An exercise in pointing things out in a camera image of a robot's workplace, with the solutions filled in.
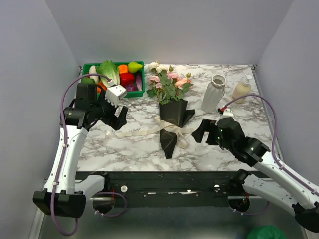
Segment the black wrapping paper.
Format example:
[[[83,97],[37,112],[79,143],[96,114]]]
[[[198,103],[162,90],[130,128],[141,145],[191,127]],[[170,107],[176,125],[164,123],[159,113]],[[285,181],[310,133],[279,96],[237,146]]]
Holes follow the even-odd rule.
[[[165,122],[183,128],[186,123],[194,116],[195,110],[187,110],[188,101],[171,101],[167,104],[159,105],[159,115]],[[160,144],[164,150],[166,159],[172,159],[175,146],[177,144],[177,135],[168,132],[166,129],[160,131]]]

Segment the cream ribbon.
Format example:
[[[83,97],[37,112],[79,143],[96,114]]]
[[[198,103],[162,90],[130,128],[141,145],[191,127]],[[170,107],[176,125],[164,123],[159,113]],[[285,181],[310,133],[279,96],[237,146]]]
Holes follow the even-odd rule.
[[[115,133],[117,137],[132,137],[140,135],[150,135],[156,134],[161,130],[166,130],[167,132],[173,133],[177,136],[177,145],[183,149],[188,148],[189,141],[185,138],[186,134],[191,134],[195,131],[195,128],[181,128],[172,123],[166,122],[161,119],[159,115],[155,116],[155,121],[157,126],[148,130],[136,130],[128,132],[118,132]]]

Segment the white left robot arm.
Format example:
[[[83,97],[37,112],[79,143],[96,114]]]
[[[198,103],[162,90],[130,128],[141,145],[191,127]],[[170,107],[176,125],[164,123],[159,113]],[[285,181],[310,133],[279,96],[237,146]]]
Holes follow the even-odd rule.
[[[33,202],[46,214],[80,218],[86,201],[97,194],[110,193],[111,185],[104,176],[88,176],[75,184],[80,152],[89,130],[98,121],[119,130],[126,121],[127,107],[115,115],[119,101],[127,94],[121,85],[115,85],[97,93],[98,85],[79,83],[76,97],[63,110],[60,118],[60,141],[54,164],[41,191],[33,194]]]

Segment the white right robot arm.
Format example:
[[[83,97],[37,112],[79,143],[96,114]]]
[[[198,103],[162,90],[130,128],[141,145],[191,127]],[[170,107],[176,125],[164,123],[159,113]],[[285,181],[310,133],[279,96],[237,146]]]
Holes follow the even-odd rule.
[[[245,136],[240,124],[232,117],[218,121],[203,119],[192,136],[200,143],[205,132],[208,133],[207,144],[228,150],[237,160],[257,169],[275,182],[267,183],[245,170],[239,170],[229,183],[233,194],[247,192],[262,197],[289,212],[308,231],[318,233],[318,185],[278,160],[264,143]]]

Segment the purple onion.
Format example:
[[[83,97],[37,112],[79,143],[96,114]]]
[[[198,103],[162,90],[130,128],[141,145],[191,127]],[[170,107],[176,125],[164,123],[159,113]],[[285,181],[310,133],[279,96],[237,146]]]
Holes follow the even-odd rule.
[[[126,84],[124,85],[125,89],[128,91],[128,92],[134,92],[134,91],[137,91],[137,87],[135,84],[133,83],[130,83],[130,84]]]

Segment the red bell pepper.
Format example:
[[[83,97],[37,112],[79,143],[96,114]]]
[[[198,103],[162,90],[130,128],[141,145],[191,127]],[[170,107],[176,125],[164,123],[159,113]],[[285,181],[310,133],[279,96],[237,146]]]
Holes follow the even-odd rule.
[[[135,81],[135,77],[132,73],[126,72],[119,74],[120,76],[120,84],[125,86],[127,84],[133,84]]]

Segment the green lettuce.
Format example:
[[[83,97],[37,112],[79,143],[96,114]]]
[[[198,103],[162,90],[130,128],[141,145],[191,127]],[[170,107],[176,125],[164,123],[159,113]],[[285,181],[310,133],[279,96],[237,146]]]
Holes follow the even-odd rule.
[[[96,72],[107,76],[115,85],[120,83],[119,69],[112,60],[105,60],[99,66],[96,66]]]

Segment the orange fruit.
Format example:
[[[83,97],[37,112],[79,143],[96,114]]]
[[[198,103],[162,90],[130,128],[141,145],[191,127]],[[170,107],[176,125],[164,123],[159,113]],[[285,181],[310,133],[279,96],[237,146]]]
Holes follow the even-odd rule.
[[[127,73],[128,72],[128,66],[125,64],[121,64],[118,66],[119,74]]]

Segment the purple eggplant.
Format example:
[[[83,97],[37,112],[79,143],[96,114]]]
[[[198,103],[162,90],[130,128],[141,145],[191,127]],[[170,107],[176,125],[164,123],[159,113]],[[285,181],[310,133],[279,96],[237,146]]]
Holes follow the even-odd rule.
[[[135,81],[136,81],[136,86],[137,86],[138,91],[142,91],[143,86],[142,86],[142,74],[141,74],[141,72],[137,72],[135,74]]]

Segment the green pear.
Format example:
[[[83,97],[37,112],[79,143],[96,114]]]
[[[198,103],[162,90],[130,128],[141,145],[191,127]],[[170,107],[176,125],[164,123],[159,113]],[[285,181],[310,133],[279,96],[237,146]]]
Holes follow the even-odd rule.
[[[143,68],[143,64],[140,64],[138,62],[130,62],[127,65],[128,72],[132,74],[138,72],[142,68]]]

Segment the green plastic basket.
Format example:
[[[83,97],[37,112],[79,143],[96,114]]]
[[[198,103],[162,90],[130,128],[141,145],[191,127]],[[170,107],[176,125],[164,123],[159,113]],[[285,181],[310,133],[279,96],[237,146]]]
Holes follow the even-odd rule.
[[[143,61],[137,61],[137,63],[143,65],[143,67],[136,72],[134,75],[138,74],[141,77],[141,91],[129,91],[127,92],[126,98],[136,98],[136,97],[142,97],[145,92],[145,70],[144,70],[144,62]],[[86,63],[82,66],[82,75],[89,72],[89,68],[91,66],[99,66],[101,63]]]

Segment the light pink flower stem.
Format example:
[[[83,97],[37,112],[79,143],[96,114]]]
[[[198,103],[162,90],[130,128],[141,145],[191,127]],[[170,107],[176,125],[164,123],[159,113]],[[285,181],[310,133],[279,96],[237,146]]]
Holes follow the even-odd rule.
[[[157,97],[158,101],[163,104],[165,99],[165,92],[161,80],[158,76],[149,77],[149,89],[147,95],[149,97]]]

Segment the salmon pink flower stem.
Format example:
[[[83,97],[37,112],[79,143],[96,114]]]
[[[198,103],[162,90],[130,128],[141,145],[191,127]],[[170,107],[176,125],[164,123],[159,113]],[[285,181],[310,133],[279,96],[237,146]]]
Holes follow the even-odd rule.
[[[176,83],[179,80],[180,80],[179,74],[175,73],[174,67],[170,65],[167,72],[166,90],[167,90],[167,95],[171,99],[174,99],[175,101],[178,101],[178,96],[180,94],[180,89],[178,86],[176,86]]]

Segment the white flower stem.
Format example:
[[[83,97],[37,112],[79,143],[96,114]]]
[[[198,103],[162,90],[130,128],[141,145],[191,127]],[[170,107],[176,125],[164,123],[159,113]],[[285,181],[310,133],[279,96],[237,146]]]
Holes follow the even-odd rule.
[[[168,66],[165,64],[160,64],[158,61],[151,62],[148,65],[148,70],[155,73],[157,76],[161,77],[168,72]]]

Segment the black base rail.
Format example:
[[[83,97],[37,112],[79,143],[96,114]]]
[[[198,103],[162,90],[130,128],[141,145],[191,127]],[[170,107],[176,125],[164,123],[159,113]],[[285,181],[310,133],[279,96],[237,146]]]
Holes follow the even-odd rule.
[[[237,171],[116,172],[97,171],[106,177],[106,189],[117,193],[126,186],[129,208],[139,207],[227,207],[229,200],[247,193],[232,184]]]

